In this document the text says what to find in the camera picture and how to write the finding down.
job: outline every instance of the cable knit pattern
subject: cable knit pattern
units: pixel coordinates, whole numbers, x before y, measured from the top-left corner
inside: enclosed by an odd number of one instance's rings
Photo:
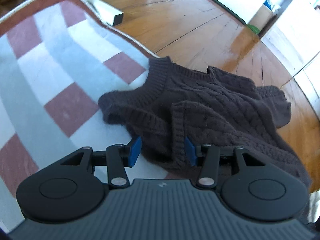
[[[145,84],[132,91],[100,97],[108,123],[121,123],[139,134],[142,153],[167,169],[189,169],[184,138],[221,147],[242,145],[265,161],[311,180],[276,127],[290,121],[290,103],[274,86],[256,87],[251,79],[209,66],[189,70],[169,57],[149,60]]]

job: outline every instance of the brown fabric border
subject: brown fabric border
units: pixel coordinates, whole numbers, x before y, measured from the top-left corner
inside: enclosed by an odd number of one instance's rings
[[[8,30],[13,28],[15,25],[20,23],[22,20],[24,20],[27,17],[30,17],[37,12],[52,6],[54,4],[60,3],[65,0],[35,0],[32,3],[26,5],[22,9],[20,9],[18,12],[14,13],[13,15],[9,16],[7,19],[5,19],[1,24],[0,24],[0,37],[4,35]],[[85,10],[101,27],[119,35],[123,39],[125,39],[127,42],[132,44],[135,48],[137,48],[143,55],[146,57],[154,57],[152,54],[149,52],[145,51],[143,48],[141,48],[139,45],[137,45],[135,42],[131,41],[128,39],[126,36],[122,35],[121,33],[118,33],[108,27],[106,27],[98,17],[80,0],[69,0],[72,1],[74,4],[79,6],[81,9]]]

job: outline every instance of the checkered cushion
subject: checkered cushion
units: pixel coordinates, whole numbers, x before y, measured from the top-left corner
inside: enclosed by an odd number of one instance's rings
[[[97,102],[141,86],[148,59],[88,10],[65,0],[0,37],[0,220],[8,230],[23,220],[15,192],[26,177],[80,147],[131,139],[125,127],[103,122]],[[127,173],[130,181],[167,175],[142,156]],[[107,181],[104,167],[95,175]]]

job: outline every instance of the ribbed plastic panel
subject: ribbed plastic panel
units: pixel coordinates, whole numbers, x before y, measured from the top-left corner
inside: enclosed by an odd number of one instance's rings
[[[189,180],[136,179],[113,190],[88,216],[65,224],[24,221],[14,240],[188,240],[188,239],[312,239],[296,220],[253,223],[228,211],[212,191],[198,190]]]

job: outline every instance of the metal screw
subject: metal screw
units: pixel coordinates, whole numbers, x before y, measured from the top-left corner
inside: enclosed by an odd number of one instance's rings
[[[214,179],[204,177],[204,178],[199,179],[199,183],[203,186],[211,186],[214,184]]]
[[[123,186],[127,183],[127,180],[125,178],[122,177],[117,177],[117,178],[113,178],[111,180],[111,183],[115,186]]]

